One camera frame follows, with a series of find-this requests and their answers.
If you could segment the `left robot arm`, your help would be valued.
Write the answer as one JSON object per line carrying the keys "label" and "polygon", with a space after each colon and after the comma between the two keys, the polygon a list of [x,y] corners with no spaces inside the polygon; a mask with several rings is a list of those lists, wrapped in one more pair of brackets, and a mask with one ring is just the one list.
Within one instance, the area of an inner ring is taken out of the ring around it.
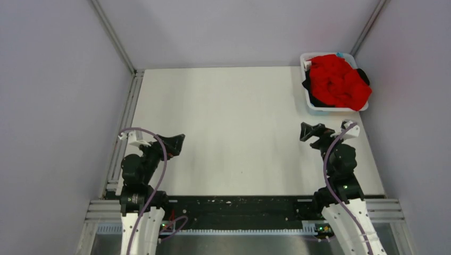
{"label": "left robot arm", "polygon": [[155,254],[163,219],[170,214],[169,197],[165,191],[150,185],[159,163],[180,155],[184,134],[173,137],[155,136],[145,141],[142,129],[128,129],[119,135],[142,155],[129,154],[121,161],[123,186],[119,196],[122,223],[121,254]]}

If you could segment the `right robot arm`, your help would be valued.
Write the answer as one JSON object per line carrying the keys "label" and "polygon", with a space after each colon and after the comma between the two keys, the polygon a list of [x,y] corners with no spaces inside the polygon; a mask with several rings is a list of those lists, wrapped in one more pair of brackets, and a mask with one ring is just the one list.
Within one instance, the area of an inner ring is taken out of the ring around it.
{"label": "right robot arm", "polygon": [[310,147],[318,150],[322,158],[325,187],[314,193],[312,213],[327,221],[344,254],[385,254],[354,173],[356,149],[345,143],[357,138],[361,128],[352,120],[342,121],[340,128],[337,133],[321,123],[300,125],[300,141],[316,137]]}

